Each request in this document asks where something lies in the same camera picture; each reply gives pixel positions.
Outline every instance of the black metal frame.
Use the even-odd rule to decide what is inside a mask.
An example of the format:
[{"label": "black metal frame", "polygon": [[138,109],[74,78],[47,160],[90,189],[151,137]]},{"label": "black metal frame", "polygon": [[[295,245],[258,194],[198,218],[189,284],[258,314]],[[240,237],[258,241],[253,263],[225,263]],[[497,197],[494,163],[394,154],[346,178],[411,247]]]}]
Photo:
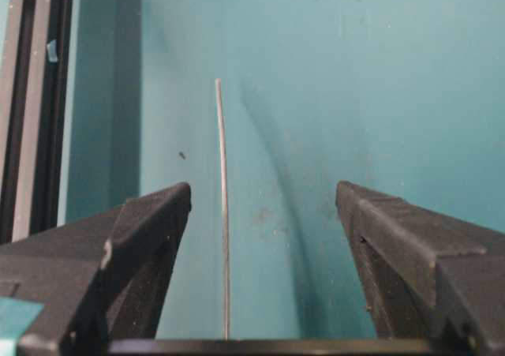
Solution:
[{"label": "black metal frame", "polygon": [[[0,243],[56,224],[72,0],[10,0],[0,77]],[[57,40],[58,62],[47,44]]]}]

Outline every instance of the black plastic part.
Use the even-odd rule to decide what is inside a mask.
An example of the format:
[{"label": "black plastic part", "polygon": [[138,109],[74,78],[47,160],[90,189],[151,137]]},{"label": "black plastic part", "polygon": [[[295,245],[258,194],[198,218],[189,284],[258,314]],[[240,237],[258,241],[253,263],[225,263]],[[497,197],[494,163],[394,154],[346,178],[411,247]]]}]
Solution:
[{"label": "black plastic part", "polygon": [[122,340],[102,350],[103,355],[464,355],[441,342],[423,339],[306,339],[306,340]]},{"label": "black plastic part", "polygon": [[[68,355],[75,343],[101,342],[111,332],[152,335],[190,208],[189,186],[178,184],[0,247],[0,283],[17,285],[4,284],[5,291],[44,304],[18,354]],[[110,254],[104,244],[118,229],[130,236]]]},{"label": "black plastic part", "polygon": [[337,206],[380,336],[505,354],[504,235],[350,182]]}]

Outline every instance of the teal object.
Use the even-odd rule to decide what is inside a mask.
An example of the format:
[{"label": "teal object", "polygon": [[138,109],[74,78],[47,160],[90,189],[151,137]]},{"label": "teal object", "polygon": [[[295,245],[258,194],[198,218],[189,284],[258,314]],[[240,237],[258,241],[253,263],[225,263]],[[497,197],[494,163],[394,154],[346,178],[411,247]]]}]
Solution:
[{"label": "teal object", "polygon": [[0,356],[14,356],[17,340],[42,311],[43,305],[0,297]]},{"label": "teal object", "polygon": [[76,5],[60,221],[193,188],[158,337],[222,335],[216,77],[232,338],[375,335],[339,180],[505,227],[504,0]]},{"label": "teal object", "polygon": [[9,14],[9,0],[0,0],[0,52],[3,53],[3,43],[6,37],[7,16]]}]

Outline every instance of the teal background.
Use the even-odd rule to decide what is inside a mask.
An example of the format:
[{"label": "teal background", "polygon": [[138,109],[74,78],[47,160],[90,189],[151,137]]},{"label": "teal background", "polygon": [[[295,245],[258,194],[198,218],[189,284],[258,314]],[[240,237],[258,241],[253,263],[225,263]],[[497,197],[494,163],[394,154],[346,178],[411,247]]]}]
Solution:
[{"label": "teal background", "polygon": [[6,38],[7,14],[9,12],[9,0],[0,0],[0,54],[3,54],[3,43]]},{"label": "teal background", "polygon": [[0,297],[0,355],[15,356],[17,340],[37,318],[43,305]]},{"label": "teal background", "polygon": [[374,336],[336,184],[503,229],[503,13],[504,0],[76,0],[60,222],[188,181],[158,337],[220,337],[221,77],[232,337]]}]

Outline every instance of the teal wall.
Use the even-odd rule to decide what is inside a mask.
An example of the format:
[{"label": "teal wall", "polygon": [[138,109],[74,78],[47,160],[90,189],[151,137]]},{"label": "teal wall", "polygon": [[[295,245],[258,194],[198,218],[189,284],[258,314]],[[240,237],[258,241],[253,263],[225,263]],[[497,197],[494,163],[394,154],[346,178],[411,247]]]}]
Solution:
[{"label": "teal wall", "polygon": [[158,337],[221,336],[216,77],[233,337],[374,336],[339,180],[505,227],[504,0],[77,1],[60,220],[193,189]]},{"label": "teal wall", "polygon": [[0,54],[2,54],[3,43],[6,37],[7,14],[9,12],[9,0],[0,0]]}]

